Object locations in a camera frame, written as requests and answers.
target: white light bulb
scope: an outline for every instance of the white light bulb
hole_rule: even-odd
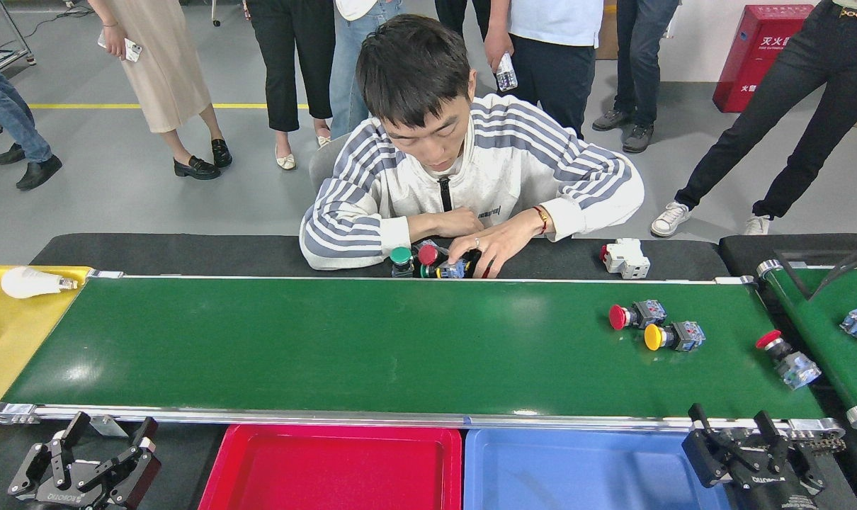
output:
[[[1,288],[11,298],[24,300],[39,294],[57,294],[62,288],[76,288],[78,282],[73,278],[35,271],[20,266],[12,268],[1,277]]]

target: red cabinet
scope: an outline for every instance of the red cabinet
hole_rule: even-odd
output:
[[[742,112],[762,77],[813,6],[746,6],[724,62],[713,101],[722,112]]]

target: yellow tray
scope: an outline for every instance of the yellow tray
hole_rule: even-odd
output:
[[[0,266],[0,399],[63,317],[91,271],[91,268],[83,267],[31,266],[39,271],[74,278],[79,281],[79,288],[14,300],[1,290],[1,276],[14,267]]]

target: black pants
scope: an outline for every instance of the black pants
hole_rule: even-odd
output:
[[[309,114],[331,117],[331,61],[334,58],[334,3],[331,0],[247,0],[261,58],[266,67],[264,93],[273,130],[300,129],[296,111],[298,43]]]
[[[857,121],[857,18],[822,0],[756,88],[747,109],[696,165],[675,201],[691,209],[795,104],[826,85],[788,165],[753,204],[753,214],[784,216],[810,187],[824,161]],[[765,169],[752,169],[762,172]]]
[[[617,0],[617,96],[614,110],[633,113],[637,125],[655,122],[662,71],[662,35],[680,0]]]
[[[586,100],[596,77],[596,49],[553,45],[513,33],[510,39],[517,87],[506,94],[532,104],[542,103],[542,109],[552,119],[565,128],[573,128],[582,140]]]
[[[476,19],[482,39],[488,35],[488,16],[491,14],[491,0],[473,0]],[[435,10],[441,25],[463,35],[463,20],[467,15],[467,0],[435,0]]]

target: hand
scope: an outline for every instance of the hand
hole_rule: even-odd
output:
[[[476,217],[476,213],[466,207],[448,212],[438,212],[435,216],[435,235],[442,237],[468,236],[482,232],[484,225]]]
[[[104,42],[108,49],[108,54],[114,55],[120,60],[127,59],[127,42],[124,39],[127,37],[127,31],[120,26],[120,23],[114,26],[104,27]]]
[[[465,252],[479,249],[482,251],[482,257],[476,264],[473,278],[496,278],[504,263],[513,255],[517,255],[526,243],[529,243],[529,239],[539,233],[542,225],[542,220],[535,210],[524,210],[504,223],[454,239],[448,249],[448,262],[453,264]]]
[[[505,28],[492,29],[488,27],[486,35],[486,59],[491,67],[491,72],[497,72],[497,67],[501,64],[501,57],[505,52],[513,56],[513,43],[510,41],[510,35]]]

